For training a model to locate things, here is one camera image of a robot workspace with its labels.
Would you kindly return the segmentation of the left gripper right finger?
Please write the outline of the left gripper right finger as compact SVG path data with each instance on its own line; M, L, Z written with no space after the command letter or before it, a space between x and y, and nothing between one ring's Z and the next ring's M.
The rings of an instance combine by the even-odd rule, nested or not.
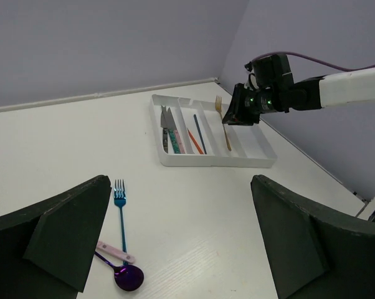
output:
M279 298L375 298L375 222L264 175L252 178L251 190Z

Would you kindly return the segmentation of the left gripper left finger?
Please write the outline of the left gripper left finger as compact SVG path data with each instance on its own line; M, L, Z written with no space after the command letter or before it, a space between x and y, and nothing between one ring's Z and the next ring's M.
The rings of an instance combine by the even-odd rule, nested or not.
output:
M76 298L84 291L111 182L99 175L0 217L0 298Z

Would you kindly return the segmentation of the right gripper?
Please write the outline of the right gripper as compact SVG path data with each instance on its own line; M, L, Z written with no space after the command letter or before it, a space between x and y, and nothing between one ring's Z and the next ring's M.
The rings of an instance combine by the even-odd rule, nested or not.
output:
M229 107L222 118L222 124L253 126L260 122L260 109L257 90L251 90L242 83L234 87Z

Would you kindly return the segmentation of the gold fork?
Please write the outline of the gold fork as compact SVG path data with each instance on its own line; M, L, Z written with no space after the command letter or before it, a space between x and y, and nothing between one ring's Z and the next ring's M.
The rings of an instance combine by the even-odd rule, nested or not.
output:
M218 96L218 95L216 96L215 109L218 112L221 120L223 120L223 117L222 117L222 97L221 96ZM229 151L232 151L232 148L231 148L231 145L230 145L230 141L229 141L229 137L227 136L225 125L223 123L221 123L221 125L222 125L222 129L224 131L224 137L225 137L225 142L226 142L226 145L227 145L227 149Z

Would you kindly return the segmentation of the dark blue chopstick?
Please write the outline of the dark blue chopstick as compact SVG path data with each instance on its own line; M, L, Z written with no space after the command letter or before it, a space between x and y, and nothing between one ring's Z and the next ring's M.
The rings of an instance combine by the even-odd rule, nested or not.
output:
M206 146L205 146L205 143L204 143L204 139L202 137L202 132L201 132L201 128L199 126L199 121L198 121L197 115L194 114L193 117L194 117L194 121L195 121L195 124L196 124L197 132L199 133L199 138L200 138L200 141L201 141L201 144L202 144L202 149L204 151L204 154L207 154Z

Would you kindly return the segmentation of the silver spoon pink handle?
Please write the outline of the silver spoon pink handle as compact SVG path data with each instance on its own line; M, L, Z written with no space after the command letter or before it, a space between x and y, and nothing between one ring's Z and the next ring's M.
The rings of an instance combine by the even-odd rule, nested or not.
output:
M115 248L105 242L102 242L102 241L98 241L97 242L97 246L96 246L96 249L101 251L101 252L104 252L114 258L117 258L118 260L122 260L123 262L128 262L128 263L135 263L136 259L134 258L134 256L118 249L118 248Z

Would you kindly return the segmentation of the orange chopstick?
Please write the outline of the orange chopstick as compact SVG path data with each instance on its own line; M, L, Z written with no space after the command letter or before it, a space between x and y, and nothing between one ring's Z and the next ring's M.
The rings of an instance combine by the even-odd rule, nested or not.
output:
M198 142L196 141L194 135L191 133L191 131L189 129L187 129L187 132L188 132L188 135L190 137L190 140L192 141L192 143L194 144L194 146L196 147L197 151L199 154L204 154L203 150L201 149L201 147L199 146Z

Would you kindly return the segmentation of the knife pink handle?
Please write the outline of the knife pink handle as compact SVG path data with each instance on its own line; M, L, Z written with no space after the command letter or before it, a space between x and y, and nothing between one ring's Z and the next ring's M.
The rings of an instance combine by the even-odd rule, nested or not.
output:
M185 152L185 149L184 149L183 142L182 142L182 139L180 137L179 131L174 130L174 135L176 137L176 141L178 143L180 153L185 154L186 152Z

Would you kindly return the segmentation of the knife green handle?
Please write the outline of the knife green handle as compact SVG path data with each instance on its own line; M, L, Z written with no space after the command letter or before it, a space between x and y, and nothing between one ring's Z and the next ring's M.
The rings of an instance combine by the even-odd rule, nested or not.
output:
M165 111L165 119L166 119L166 125L167 125L167 129L168 129L168 133L169 133L169 137L171 140L174 154L181 154L181 150L178 145L178 141L176 139L176 134L175 134L176 125L173 120L170 108Z

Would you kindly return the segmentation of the knife dark handle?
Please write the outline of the knife dark handle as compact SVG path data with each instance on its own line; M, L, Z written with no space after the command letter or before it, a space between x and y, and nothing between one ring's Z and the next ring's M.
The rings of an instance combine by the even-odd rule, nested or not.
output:
M161 106L160 125L162 127L162 145L165 153L168 153L168 127L166 123L166 107Z

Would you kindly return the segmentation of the purple spoon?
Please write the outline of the purple spoon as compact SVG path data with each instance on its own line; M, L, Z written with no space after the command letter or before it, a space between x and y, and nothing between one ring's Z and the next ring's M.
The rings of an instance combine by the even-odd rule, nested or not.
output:
M133 292L142 286L145 275L137 266L134 266L128 262L124 262L122 265L116 266L98 252L95 252L95 256L113 269L115 283L120 289L126 292Z

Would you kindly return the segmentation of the blue fork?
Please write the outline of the blue fork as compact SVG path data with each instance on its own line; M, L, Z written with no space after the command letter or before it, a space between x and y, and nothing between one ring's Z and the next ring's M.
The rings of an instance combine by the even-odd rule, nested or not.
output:
M119 208L119 211L120 211L122 249L124 252L127 252L125 224L124 224L124 217L123 217L123 207L126 205L126 192L125 192L125 182L123 179L115 180L113 198L114 198L114 205L116 205L116 207Z

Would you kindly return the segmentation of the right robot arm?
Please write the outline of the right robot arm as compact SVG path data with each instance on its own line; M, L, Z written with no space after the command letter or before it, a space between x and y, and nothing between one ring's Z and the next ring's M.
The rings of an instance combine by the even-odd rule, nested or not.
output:
M295 82L288 61L290 55L291 52L271 52L245 64L248 80L235 85L223 124L252 126L264 114L375 100L375 65L347 69L327 64L337 73Z

